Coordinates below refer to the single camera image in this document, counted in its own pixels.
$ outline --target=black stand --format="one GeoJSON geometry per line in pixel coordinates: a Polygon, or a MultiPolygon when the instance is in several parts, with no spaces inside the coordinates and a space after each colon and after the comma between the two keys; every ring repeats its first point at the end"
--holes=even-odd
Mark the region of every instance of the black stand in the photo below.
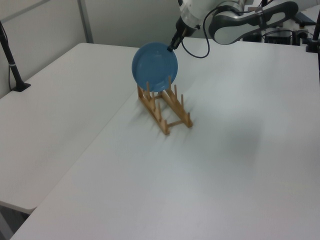
{"type": "Polygon", "coordinates": [[[25,83],[21,79],[14,57],[12,56],[11,50],[9,48],[6,32],[4,27],[2,26],[1,21],[0,21],[0,42],[16,82],[16,87],[14,87],[12,91],[22,92],[23,90],[27,89],[31,85],[29,83],[25,83]]]}
{"type": "Polygon", "coordinates": [[[265,6],[267,6],[268,5],[268,0],[262,0],[261,1],[261,7],[263,8],[263,7],[265,7],[265,6]]]}
{"type": "Polygon", "coordinates": [[[318,14],[318,19],[315,24],[315,29],[312,39],[309,39],[308,45],[305,48],[305,51],[308,53],[317,53],[319,48],[319,34],[320,34],[320,11],[318,14]]]}

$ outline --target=blue plate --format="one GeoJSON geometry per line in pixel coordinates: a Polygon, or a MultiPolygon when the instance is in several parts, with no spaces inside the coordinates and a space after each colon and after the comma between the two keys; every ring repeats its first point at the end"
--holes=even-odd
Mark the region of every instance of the blue plate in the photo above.
{"type": "Polygon", "coordinates": [[[161,92],[175,80],[178,72],[178,60],[175,53],[167,50],[168,46],[161,42],[150,42],[142,46],[134,55],[132,75],[136,83],[147,90],[161,92]]]}

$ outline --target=floor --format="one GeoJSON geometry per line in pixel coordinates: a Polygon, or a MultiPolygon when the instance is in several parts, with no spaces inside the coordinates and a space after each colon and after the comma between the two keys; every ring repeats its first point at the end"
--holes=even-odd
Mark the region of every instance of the floor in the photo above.
{"type": "Polygon", "coordinates": [[[0,240],[9,240],[28,217],[28,214],[0,206],[0,240]]]}

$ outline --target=white table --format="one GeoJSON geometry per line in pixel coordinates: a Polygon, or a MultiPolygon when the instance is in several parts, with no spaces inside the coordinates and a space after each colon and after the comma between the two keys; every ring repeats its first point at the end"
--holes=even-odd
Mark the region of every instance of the white table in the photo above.
{"type": "Polygon", "coordinates": [[[318,240],[318,56],[211,46],[176,51],[192,129],[164,136],[133,93],[12,240],[318,240]]]}
{"type": "Polygon", "coordinates": [[[0,99],[0,205],[31,213],[135,91],[137,50],[79,44],[0,99]]]}

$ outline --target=wire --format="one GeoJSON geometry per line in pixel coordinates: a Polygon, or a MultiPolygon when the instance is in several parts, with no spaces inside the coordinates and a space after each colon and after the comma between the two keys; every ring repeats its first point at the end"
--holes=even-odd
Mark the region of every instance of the wire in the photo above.
{"type": "Polygon", "coordinates": [[[183,49],[184,49],[189,55],[191,55],[191,56],[194,57],[194,58],[204,59],[204,58],[208,57],[208,55],[209,55],[209,53],[210,53],[210,43],[209,43],[208,35],[207,35],[207,32],[206,32],[206,20],[207,20],[207,18],[208,18],[214,11],[216,11],[217,9],[219,9],[219,7],[216,7],[215,9],[211,10],[211,11],[205,16],[205,18],[204,18],[204,20],[203,20],[203,26],[202,26],[202,28],[203,28],[203,33],[204,33],[204,36],[205,36],[206,43],[208,44],[208,52],[206,53],[206,55],[204,55],[204,56],[196,56],[196,55],[192,54],[191,52],[189,52],[189,51],[186,49],[186,47],[185,47],[185,45],[184,45],[184,41],[183,41],[183,40],[181,41],[181,44],[182,44],[183,49]]]}
{"type": "Polygon", "coordinates": [[[263,34],[261,37],[264,39],[264,37],[269,35],[269,34],[275,34],[275,33],[280,33],[280,32],[291,32],[291,33],[293,33],[294,31],[292,31],[292,30],[275,30],[275,31],[267,32],[267,33],[263,34]]]}
{"type": "Polygon", "coordinates": [[[10,84],[10,73],[11,73],[11,71],[10,71],[10,66],[8,66],[8,68],[9,68],[9,71],[8,71],[8,83],[9,83],[9,89],[10,89],[10,91],[12,91],[12,89],[11,89],[11,84],[10,84]]]}

